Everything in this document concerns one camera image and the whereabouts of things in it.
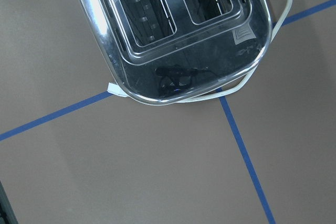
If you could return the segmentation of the cream toaster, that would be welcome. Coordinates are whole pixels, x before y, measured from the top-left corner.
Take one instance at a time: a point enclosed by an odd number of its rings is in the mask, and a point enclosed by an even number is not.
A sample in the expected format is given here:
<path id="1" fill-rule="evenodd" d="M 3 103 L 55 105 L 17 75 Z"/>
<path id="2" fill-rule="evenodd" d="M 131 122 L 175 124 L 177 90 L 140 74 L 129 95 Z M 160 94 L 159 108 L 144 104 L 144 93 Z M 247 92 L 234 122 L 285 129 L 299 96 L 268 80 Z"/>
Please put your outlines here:
<path id="1" fill-rule="evenodd" d="M 114 78 L 108 92 L 168 105 L 254 70 L 271 41 L 266 0 L 80 0 Z"/>

